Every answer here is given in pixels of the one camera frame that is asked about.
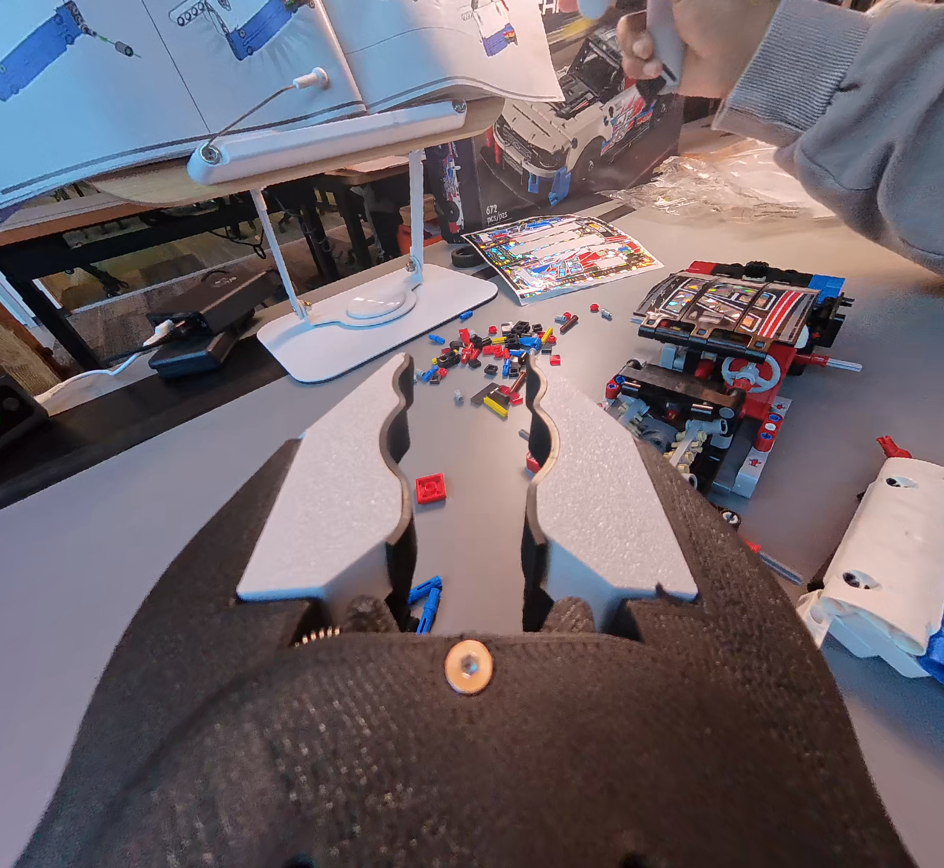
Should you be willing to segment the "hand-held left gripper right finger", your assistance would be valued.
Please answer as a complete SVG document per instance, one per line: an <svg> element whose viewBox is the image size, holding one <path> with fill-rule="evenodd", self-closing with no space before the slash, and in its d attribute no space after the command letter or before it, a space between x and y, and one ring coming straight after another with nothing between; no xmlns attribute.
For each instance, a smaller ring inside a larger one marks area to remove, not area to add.
<svg viewBox="0 0 944 868"><path fill-rule="evenodd" d="M627 601L692 603L699 590L634 437L561 376L525 359L531 481L522 534L522 628L583 600L607 631Z"/></svg>

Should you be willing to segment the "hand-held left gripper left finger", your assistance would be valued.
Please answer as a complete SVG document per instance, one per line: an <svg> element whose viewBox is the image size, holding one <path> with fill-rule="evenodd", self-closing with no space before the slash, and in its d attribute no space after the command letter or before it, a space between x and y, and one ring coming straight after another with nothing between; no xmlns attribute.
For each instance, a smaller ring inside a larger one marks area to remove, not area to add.
<svg viewBox="0 0 944 868"><path fill-rule="evenodd" d="M357 596L407 610L417 543L410 447L413 358L388 359L292 443L287 471L237 585L243 602Z"/></svg>

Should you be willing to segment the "lego race car model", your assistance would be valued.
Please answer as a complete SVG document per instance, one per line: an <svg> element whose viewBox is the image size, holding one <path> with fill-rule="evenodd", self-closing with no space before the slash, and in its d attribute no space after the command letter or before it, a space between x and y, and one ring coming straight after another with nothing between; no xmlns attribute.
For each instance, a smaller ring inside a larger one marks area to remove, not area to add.
<svg viewBox="0 0 944 868"><path fill-rule="evenodd" d="M628 360L600 406L701 495L749 499L792 404L785 381L811 367L863 369L831 354L854 303L844 284L764 261L695 261L635 309L659 359Z"/></svg>

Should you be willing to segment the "white and blue lego panel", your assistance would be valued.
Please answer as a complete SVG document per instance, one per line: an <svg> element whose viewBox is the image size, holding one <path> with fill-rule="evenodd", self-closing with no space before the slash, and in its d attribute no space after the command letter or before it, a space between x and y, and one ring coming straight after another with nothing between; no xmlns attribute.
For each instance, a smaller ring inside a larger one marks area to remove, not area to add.
<svg viewBox="0 0 944 868"><path fill-rule="evenodd" d="M836 639L905 678L943 683L943 469L891 437L840 544L796 604L816 647Z"/></svg>

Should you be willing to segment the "lego instruction booklet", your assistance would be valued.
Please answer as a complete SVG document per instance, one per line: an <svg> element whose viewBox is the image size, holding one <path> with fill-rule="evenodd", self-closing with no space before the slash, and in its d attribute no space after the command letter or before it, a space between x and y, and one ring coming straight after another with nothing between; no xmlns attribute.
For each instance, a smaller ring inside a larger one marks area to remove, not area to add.
<svg viewBox="0 0 944 868"><path fill-rule="evenodd" d="M537 0L2 0L2 209L253 131L555 102Z"/></svg>

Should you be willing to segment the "person's right forearm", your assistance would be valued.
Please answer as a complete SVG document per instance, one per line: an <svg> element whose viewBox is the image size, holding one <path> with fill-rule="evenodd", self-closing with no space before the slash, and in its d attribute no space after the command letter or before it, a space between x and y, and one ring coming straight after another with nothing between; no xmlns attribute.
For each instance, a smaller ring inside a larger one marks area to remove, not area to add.
<svg viewBox="0 0 944 868"><path fill-rule="evenodd" d="M943 273L943 6L782 0L714 118L857 234Z"/></svg>

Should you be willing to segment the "lego set box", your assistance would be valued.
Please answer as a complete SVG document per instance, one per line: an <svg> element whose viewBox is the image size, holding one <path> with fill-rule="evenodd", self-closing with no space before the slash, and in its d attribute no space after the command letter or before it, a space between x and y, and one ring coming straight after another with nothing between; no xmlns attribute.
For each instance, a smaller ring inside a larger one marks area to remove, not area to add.
<svg viewBox="0 0 944 868"><path fill-rule="evenodd" d="M537 4L562 101L508 99L478 136L428 151L440 162L432 202L448 241L630 189L677 150L683 100L649 101L624 77L617 18L587 22L557 0Z"/></svg>

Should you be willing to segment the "pile of small lego pieces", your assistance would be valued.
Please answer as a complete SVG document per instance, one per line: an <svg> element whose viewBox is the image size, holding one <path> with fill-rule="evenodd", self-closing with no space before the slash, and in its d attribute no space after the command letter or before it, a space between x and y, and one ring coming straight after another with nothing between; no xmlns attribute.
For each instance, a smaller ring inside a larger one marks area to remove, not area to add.
<svg viewBox="0 0 944 868"><path fill-rule="evenodd" d="M625 314L600 304L537 317L486 321L466 311L424 335L415 356L414 398L420 410L523 405L526 374L538 364L550 382L575 386L609 411L604 390L628 341Z"/></svg>

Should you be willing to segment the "white book stand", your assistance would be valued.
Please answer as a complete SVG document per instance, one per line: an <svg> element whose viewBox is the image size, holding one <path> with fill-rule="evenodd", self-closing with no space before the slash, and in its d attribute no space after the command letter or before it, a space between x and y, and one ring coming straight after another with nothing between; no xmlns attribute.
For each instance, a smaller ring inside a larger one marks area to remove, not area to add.
<svg viewBox="0 0 944 868"><path fill-rule="evenodd" d="M275 101L268 95L240 119L198 137L209 108L191 107L222 74L185 83L161 70L130 69L111 81L80 59L83 76L53 68L32 90L8 88L2 69L2 208L27 202L84 178L117 178L115 194L140 206L169 208L248 192L274 255L291 312L261 340L299 382L342 375L399 343L424 333L457 310L476 307L491 294L477 281L448 277L423 262L423 228L412 226L406 264L359 291L340 292L310 305L296 294L277 248L264 190L296 185L304 177L339 169L348 161L408 154L412 212L422 211L422 151L451 134L474 135L500 113L504 94L488 82L461 76L433 83L431 92L410 90L387 111L364 106L344 57L326 50L302 60L307 72L278 76L277 95L301 98L302 107L268 122L252 120Z"/></svg>

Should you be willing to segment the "black power adapter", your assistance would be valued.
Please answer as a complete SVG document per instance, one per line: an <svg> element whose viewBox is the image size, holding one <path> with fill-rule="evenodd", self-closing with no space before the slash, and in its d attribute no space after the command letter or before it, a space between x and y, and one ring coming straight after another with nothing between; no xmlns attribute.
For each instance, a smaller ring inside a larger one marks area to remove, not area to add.
<svg viewBox="0 0 944 868"><path fill-rule="evenodd" d="M258 306L281 287L277 270L215 270L167 303L151 308L153 327L171 321L172 329L148 365L164 379L218 371Z"/></svg>

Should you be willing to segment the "heap of clear plastic bags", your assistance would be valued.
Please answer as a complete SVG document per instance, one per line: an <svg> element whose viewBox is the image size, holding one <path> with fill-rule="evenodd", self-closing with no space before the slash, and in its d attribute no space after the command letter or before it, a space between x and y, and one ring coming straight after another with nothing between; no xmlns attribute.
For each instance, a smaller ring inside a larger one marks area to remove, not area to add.
<svg viewBox="0 0 944 868"><path fill-rule="evenodd" d="M675 155L653 177L625 190L604 192L634 210L650 209L694 220L734 223L835 218L823 203L773 161L770 148L749 150L713 162L700 155Z"/></svg>

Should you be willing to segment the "holographic sticker sheet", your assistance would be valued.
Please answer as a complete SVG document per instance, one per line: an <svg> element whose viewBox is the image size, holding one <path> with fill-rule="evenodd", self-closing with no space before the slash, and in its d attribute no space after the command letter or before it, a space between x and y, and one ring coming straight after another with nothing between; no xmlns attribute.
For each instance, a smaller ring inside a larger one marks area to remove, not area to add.
<svg viewBox="0 0 944 868"><path fill-rule="evenodd" d="M574 214L539 216L466 236L525 307L664 267L616 225Z"/></svg>

